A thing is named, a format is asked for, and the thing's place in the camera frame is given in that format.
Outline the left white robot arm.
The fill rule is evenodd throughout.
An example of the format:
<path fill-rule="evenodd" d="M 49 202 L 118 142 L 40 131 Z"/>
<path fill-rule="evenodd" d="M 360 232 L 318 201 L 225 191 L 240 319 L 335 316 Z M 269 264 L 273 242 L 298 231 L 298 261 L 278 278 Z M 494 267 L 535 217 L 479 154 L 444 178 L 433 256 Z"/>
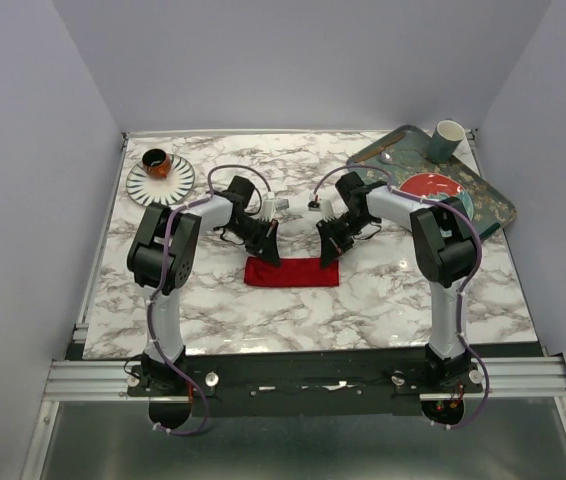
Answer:
<path fill-rule="evenodd" d="M 145 295 L 147 340 L 142 371 L 164 395 L 177 393 L 194 380 L 183 367 L 185 343 L 180 326 L 181 290 L 194 266 L 199 237 L 212 231 L 230 232 L 248 254 L 279 267 L 277 200 L 261 196 L 253 214 L 247 210 L 256 188 L 236 176 L 227 189 L 212 189 L 203 197 L 175 208 L 149 205 L 127 257 L 127 268 Z"/>

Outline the red cloth napkin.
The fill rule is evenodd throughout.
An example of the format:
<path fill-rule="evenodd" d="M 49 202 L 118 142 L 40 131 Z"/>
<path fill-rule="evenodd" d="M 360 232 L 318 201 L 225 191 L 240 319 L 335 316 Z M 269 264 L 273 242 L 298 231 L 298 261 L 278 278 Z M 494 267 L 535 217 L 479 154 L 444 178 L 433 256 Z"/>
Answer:
<path fill-rule="evenodd" d="M 319 258 L 282 259 L 274 266 L 249 257 L 244 269 L 244 283 L 262 288 L 319 288 L 340 285 L 339 263 L 322 267 Z"/>

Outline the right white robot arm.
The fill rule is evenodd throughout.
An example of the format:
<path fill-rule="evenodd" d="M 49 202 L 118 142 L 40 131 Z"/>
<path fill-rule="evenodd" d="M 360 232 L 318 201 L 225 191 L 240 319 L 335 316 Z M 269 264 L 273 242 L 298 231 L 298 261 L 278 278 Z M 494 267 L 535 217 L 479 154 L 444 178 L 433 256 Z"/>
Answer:
<path fill-rule="evenodd" d="M 448 390 L 470 368 L 465 296 L 483 257 L 482 240 L 462 201 L 417 196 L 390 180 L 366 183 L 354 171 L 341 176 L 336 189 L 346 206 L 339 216 L 317 190 L 309 197 L 308 209 L 321 213 L 316 224 L 320 266 L 331 265 L 349 251 L 354 237 L 368 225 L 388 220 L 408 230 L 417 267 L 431 290 L 432 326 L 423 379 L 434 391 Z"/>

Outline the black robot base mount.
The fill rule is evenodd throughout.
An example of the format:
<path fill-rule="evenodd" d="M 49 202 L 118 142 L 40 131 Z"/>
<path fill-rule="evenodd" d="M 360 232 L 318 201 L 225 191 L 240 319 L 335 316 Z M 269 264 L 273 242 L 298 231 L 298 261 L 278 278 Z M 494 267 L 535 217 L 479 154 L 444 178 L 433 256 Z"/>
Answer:
<path fill-rule="evenodd" d="M 127 393 L 149 400 L 159 426 L 192 417 L 312 417 L 427 414 L 459 423 L 463 400 L 482 392 L 469 354 L 438 361 L 424 347 L 187 355 L 173 367 L 142 354 L 128 367 Z"/>

